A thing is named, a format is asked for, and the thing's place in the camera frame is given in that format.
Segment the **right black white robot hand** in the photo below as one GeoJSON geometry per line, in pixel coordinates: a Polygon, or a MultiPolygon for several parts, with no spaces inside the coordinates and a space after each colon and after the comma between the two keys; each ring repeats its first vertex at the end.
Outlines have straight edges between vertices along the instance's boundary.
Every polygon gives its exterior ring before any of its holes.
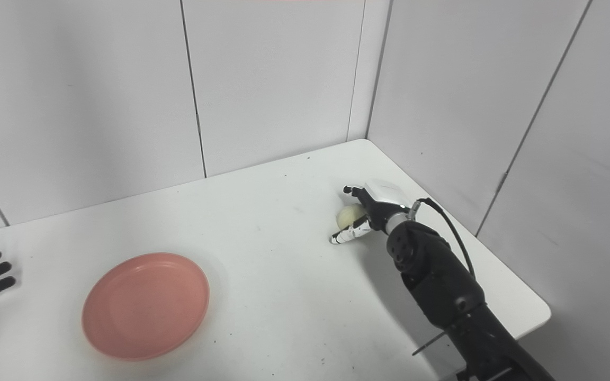
{"type": "Polygon", "coordinates": [[[358,200],[363,215],[356,217],[344,228],[329,237],[329,243],[342,244],[353,241],[371,231],[389,234],[392,228],[389,221],[395,215],[408,215],[410,205],[405,193],[385,180],[369,180],[364,186],[347,185],[342,192],[358,200]]]}

